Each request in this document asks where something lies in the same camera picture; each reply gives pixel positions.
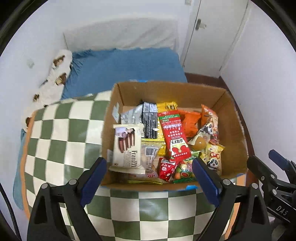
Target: black snack package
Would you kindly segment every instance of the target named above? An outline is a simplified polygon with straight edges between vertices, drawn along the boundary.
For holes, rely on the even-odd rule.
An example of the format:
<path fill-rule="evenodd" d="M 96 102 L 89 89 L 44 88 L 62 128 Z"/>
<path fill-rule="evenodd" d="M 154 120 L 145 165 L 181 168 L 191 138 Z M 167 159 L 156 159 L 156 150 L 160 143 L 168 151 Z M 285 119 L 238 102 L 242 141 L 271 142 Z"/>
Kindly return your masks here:
<path fill-rule="evenodd" d="M 157 138 L 157 106 L 154 103 L 143 103 L 142 123 L 144 124 L 144 138 Z"/>

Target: white door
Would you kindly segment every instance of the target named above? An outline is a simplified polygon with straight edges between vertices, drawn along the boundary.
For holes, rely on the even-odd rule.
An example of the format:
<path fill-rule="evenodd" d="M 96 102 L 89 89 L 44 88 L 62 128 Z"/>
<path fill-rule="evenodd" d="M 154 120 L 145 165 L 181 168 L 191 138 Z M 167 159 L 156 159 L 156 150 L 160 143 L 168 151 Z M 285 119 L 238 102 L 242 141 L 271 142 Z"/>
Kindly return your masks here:
<path fill-rule="evenodd" d="M 219 77 L 239 30 L 248 0 L 201 0 L 184 71 Z"/>

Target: white wall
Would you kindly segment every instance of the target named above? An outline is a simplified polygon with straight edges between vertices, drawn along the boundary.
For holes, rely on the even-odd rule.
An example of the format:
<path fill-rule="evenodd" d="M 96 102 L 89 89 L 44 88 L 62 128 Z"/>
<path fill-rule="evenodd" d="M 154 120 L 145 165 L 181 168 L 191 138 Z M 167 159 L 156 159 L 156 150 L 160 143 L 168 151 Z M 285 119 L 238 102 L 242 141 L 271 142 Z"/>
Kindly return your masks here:
<path fill-rule="evenodd" d="M 256 5 L 221 76 L 239 105 L 256 156 L 288 181 L 268 152 L 275 149 L 296 161 L 296 53 Z"/>
<path fill-rule="evenodd" d="M 0 182 L 14 208 L 23 240 L 26 240 L 26 218 L 12 198 L 20 146 L 20 116 L 35 89 L 46 79 L 54 55 L 66 47 L 63 30 L 124 13 L 173 15 L 179 20 L 178 53 L 181 55 L 193 1 L 191 6 L 184 3 L 184 0 L 49 0 L 13 36 L 0 57 Z M 28 59 L 35 63 L 32 69 L 26 65 Z M 11 224 L 1 198 L 0 209 Z"/>

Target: panda cartoon package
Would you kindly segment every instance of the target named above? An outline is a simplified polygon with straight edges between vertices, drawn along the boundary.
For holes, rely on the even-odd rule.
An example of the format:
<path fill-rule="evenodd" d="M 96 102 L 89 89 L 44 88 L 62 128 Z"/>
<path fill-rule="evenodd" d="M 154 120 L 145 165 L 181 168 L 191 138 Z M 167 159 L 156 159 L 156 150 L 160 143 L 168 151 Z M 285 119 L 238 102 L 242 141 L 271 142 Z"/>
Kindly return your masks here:
<path fill-rule="evenodd" d="M 207 144 L 206 150 L 202 152 L 201 159 L 206 163 L 209 169 L 215 170 L 220 176 L 222 174 L 221 152 L 224 150 L 222 145 Z"/>
<path fill-rule="evenodd" d="M 215 111 L 202 104 L 202 127 L 198 133 L 206 133 L 210 135 L 210 143 L 213 145 L 219 144 L 218 132 L 218 116 Z"/>

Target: green and white checkered cushion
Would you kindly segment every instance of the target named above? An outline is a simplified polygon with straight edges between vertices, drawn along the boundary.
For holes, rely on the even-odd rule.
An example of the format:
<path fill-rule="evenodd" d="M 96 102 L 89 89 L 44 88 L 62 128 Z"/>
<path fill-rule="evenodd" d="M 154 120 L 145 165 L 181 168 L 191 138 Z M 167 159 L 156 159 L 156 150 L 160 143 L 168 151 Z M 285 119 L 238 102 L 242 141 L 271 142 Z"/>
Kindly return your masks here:
<path fill-rule="evenodd" d="M 31 212 L 44 182 L 64 185 L 79 178 L 101 155 L 101 131 L 110 91 L 60 101 L 35 116 L 25 163 Z M 71 239 L 79 240 L 65 204 L 60 204 Z M 85 207 L 104 241 L 196 240 L 214 207 L 200 189 L 131 192 L 99 187 Z"/>
<path fill-rule="evenodd" d="M 111 91 L 66 99 L 38 110 L 28 143 L 25 185 L 33 206 L 42 183 L 79 178 L 101 156 L 101 132 Z"/>

